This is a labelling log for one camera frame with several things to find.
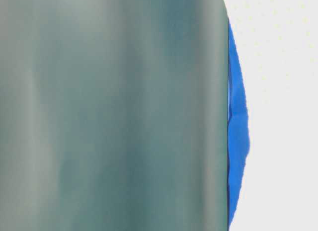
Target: white surface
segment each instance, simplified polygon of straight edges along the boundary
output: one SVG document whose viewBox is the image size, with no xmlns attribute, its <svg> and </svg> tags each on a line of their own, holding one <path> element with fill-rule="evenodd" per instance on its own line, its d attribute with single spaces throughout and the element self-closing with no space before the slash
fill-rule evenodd
<svg viewBox="0 0 318 231">
<path fill-rule="evenodd" d="M 318 230 L 317 0 L 225 4 L 250 134 L 230 230 Z"/>
</svg>

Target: white background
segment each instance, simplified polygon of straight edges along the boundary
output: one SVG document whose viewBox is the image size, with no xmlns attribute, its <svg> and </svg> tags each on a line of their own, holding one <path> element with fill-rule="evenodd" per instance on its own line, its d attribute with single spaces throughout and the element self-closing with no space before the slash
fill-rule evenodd
<svg viewBox="0 0 318 231">
<path fill-rule="evenodd" d="M 231 231 L 318 230 L 317 0 L 225 0 L 250 151 Z"/>
</svg>

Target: teal fabric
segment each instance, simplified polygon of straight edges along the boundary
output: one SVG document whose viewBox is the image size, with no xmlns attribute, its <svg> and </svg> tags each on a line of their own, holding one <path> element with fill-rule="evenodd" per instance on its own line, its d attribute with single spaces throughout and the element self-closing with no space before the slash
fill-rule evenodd
<svg viewBox="0 0 318 231">
<path fill-rule="evenodd" d="M 0 230 L 225 231 L 222 0 L 0 3 Z"/>
</svg>

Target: dotted white surface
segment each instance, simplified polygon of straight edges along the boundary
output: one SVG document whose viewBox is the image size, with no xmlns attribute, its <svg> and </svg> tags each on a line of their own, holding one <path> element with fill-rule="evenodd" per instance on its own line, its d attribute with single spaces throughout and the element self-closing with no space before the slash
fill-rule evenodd
<svg viewBox="0 0 318 231">
<path fill-rule="evenodd" d="M 250 135 L 230 230 L 318 230 L 318 0 L 224 1 Z"/>
</svg>

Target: blue fabric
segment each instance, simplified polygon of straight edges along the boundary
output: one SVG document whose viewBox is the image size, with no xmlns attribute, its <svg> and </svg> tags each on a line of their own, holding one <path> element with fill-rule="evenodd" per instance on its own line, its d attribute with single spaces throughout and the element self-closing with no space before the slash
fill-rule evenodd
<svg viewBox="0 0 318 231">
<path fill-rule="evenodd" d="M 249 150 L 245 89 L 231 25 L 229 24 L 228 198 L 231 224 Z"/>
</svg>

